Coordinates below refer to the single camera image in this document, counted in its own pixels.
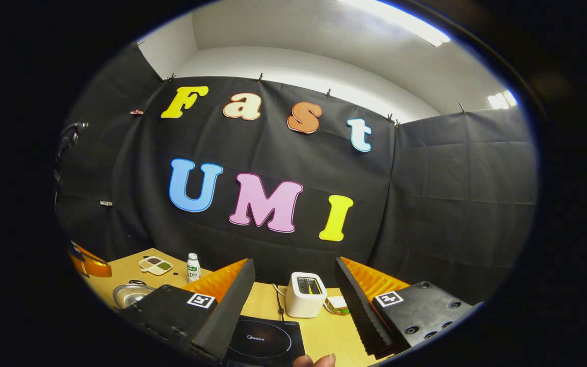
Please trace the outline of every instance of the fluorescent light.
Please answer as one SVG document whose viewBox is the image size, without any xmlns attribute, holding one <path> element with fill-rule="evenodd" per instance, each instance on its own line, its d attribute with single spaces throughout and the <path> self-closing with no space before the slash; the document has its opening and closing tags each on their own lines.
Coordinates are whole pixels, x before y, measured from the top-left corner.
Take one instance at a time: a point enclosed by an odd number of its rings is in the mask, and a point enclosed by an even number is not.
<svg viewBox="0 0 587 367">
<path fill-rule="evenodd" d="M 402 10 L 392 7 L 391 5 L 377 2 L 376 0 L 337 0 L 341 3 L 350 4 L 366 12 L 370 12 L 382 19 L 400 25 L 406 30 L 415 33 L 418 37 L 426 40 L 434 47 L 450 41 L 450 38 L 443 32 L 433 26 L 425 23 L 421 19 L 415 18 Z"/>
<path fill-rule="evenodd" d="M 503 92 L 502 92 L 502 95 L 504 96 L 504 98 L 506 98 L 506 101 L 509 103 L 509 105 L 510 105 L 511 107 L 513 107 L 513 106 L 515 106 L 516 104 L 518 104 L 518 103 L 515 101 L 515 97 L 513 97 L 513 94 L 512 94 L 512 93 L 510 93 L 510 91 L 503 91 Z"/>
<path fill-rule="evenodd" d="M 501 93 L 497 93 L 496 95 L 491 95 L 489 97 L 489 103 L 491 104 L 491 107 L 493 107 L 494 109 L 508 109 L 509 108 L 509 104 L 506 102 L 506 99 L 504 99 L 504 96 Z"/>
</svg>

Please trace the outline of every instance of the white toaster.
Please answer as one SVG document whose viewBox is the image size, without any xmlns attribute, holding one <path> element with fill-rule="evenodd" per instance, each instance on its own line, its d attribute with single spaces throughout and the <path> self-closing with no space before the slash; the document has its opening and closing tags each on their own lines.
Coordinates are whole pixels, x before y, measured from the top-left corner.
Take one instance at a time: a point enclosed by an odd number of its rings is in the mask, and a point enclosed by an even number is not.
<svg viewBox="0 0 587 367">
<path fill-rule="evenodd" d="M 318 275 L 294 272 L 284 300 L 287 315 L 292 318 L 316 318 L 327 297 L 328 291 Z"/>
</svg>

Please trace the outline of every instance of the black induction cooker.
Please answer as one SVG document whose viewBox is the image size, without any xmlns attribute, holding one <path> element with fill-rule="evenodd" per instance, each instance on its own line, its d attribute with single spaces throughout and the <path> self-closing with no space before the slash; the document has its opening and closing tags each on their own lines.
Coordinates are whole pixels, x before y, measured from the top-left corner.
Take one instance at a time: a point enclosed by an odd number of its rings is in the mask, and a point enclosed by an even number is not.
<svg viewBox="0 0 587 367">
<path fill-rule="evenodd" d="M 291 367 L 305 355 L 300 325 L 240 316 L 224 359 L 227 367 Z"/>
</svg>

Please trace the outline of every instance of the metal bowl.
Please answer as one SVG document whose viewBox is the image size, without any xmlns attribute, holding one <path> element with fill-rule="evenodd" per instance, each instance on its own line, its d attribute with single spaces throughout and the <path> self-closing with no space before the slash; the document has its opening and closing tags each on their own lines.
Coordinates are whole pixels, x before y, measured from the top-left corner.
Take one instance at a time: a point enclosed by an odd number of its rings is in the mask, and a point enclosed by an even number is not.
<svg viewBox="0 0 587 367">
<path fill-rule="evenodd" d="M 131 280 L 128 284 L 123 284 L 115 288 L 112 291 L 112 299 L 115 300 L 117 307 L 124 309 L 146 297 L 154 290 L 155 288 L 146 285 L 143 281 Z"/>
</svg>

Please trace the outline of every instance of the hand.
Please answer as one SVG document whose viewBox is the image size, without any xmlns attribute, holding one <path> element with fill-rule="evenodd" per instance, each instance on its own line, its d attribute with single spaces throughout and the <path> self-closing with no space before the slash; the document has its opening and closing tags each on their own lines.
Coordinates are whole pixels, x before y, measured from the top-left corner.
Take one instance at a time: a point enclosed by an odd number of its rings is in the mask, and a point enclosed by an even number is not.
<svg viewBox="0 0 587 367">
<path fill-rule="evenodd" d="M 334 367 L 335 363 L 334 353 L 320 358 L 316 363 L 308 355 L 301 355 L 293 361 L 293 367 Z"/>
</svg>

